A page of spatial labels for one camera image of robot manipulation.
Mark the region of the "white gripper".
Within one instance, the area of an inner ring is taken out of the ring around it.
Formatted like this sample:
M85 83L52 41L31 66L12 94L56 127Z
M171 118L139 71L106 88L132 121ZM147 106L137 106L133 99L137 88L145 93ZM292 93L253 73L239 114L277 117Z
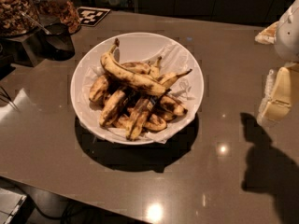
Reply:
M268 127L282 121L299 102L299 0L278 21L275 50L281 59L296 63L285 63L267 75L257 122Z

